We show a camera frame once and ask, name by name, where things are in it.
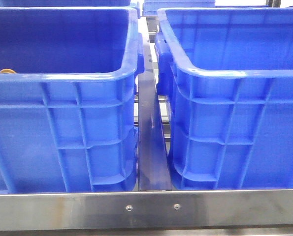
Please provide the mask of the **yellow push button sideways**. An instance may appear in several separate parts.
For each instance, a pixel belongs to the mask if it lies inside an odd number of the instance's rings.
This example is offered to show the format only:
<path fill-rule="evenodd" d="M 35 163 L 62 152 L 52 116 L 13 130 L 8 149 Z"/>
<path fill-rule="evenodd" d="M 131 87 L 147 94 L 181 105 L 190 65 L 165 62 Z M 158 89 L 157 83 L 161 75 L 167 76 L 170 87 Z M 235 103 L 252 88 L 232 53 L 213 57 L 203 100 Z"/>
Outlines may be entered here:
<path fill-rule="evenodd" d="M 16 74 L 16 72 L 12 69 L 5 68 L 5 69 L 0 70 L 0 74 Z"/>

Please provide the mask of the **blue plastic source crate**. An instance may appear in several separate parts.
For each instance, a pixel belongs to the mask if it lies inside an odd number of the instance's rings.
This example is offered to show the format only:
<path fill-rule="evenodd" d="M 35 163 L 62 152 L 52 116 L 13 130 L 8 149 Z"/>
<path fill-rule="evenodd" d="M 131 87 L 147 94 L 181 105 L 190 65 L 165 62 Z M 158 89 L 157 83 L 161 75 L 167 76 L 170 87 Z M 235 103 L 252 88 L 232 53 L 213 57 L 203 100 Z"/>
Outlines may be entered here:
<path fill-rule="evenodd" d="M 0 7 L 0 194 L 131 191 L 141 35 L 128 7 Z"/>

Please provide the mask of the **blue plastic target crate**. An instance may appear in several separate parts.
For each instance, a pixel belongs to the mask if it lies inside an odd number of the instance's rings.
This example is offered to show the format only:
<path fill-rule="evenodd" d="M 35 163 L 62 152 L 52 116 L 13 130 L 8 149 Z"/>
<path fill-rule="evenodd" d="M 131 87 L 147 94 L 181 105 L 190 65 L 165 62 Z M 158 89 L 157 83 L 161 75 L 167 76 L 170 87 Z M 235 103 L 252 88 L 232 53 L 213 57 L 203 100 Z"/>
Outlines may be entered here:
<path fill-rule="evenodd" d="M 293 8 L 162 8 L 179 190 L 293 189 Z"/>

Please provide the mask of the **small blue background crate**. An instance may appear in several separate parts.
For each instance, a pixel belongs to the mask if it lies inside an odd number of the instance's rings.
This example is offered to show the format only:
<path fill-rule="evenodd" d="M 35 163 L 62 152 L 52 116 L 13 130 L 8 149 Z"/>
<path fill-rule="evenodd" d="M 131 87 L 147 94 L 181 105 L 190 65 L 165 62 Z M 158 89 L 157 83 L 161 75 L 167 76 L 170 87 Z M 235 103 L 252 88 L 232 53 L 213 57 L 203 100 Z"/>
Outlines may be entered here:
<path fill-rule="evenodd" d="M 155 16 L 160 8 L 215 7 L 215 0 L 145 0 L 143 16 Z"/>

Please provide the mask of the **blue crate behind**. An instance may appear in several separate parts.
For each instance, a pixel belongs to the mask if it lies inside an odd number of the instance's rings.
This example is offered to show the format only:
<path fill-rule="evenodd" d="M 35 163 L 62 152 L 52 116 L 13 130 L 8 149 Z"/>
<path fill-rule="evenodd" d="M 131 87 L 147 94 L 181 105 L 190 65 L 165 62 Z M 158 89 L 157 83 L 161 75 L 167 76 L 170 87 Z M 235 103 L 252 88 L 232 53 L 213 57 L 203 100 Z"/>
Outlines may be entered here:
<path fill-rule="evenodd" d="M 0 7 L 131 7 L 140 10 L 137 0 L 0 0 Z"/>

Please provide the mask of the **stainless steel front rail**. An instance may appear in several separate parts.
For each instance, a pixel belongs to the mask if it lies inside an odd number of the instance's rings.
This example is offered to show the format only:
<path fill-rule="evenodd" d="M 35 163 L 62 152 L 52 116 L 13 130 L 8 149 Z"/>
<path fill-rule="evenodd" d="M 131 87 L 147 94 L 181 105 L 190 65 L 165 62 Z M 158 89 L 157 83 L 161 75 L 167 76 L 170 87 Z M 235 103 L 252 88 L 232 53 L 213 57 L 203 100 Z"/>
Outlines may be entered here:
<path fill-rule="evenodd" d="M 293 225 L 293 189 L 0 195 L 0 231 Z"/>

